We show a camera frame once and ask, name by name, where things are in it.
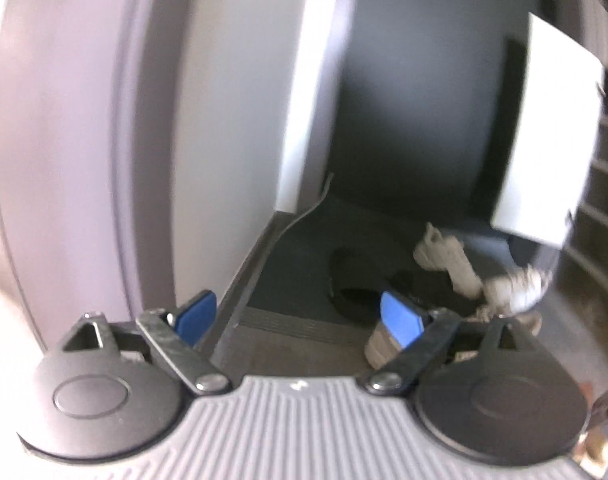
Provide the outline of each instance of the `metal screw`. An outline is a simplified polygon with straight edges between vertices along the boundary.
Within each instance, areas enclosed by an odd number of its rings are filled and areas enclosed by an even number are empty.
[[[394,372],[381,372],[369,379],[368,387],[373,393],[390,393],[402,387],[402,377]]]
[[[195,386],[205,394],[216,394],[228,387],[228,378],[222,374],[202,375],[197,379]]]

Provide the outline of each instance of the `wall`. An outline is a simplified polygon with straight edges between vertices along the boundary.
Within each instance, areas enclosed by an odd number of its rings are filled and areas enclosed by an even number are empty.
[[[508,40],[542,0],[357,0],[329,170],[344,198],[462,215],[481,170]]]
[[[269,222],[305,0],[195,0],[175,124],[178,303],[218,297]]]

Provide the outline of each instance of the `blue gripper pad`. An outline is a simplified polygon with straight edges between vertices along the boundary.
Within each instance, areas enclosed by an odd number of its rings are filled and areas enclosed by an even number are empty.
[[[215,321],[217,298],[211,290],[200,292],[182,306],[175,321],[175,332],[181,339],[195,346]]]
[[[379,309],[382,323],[402,348],[409,346],[423,333],[421,317],[392,294],[382,294]]]

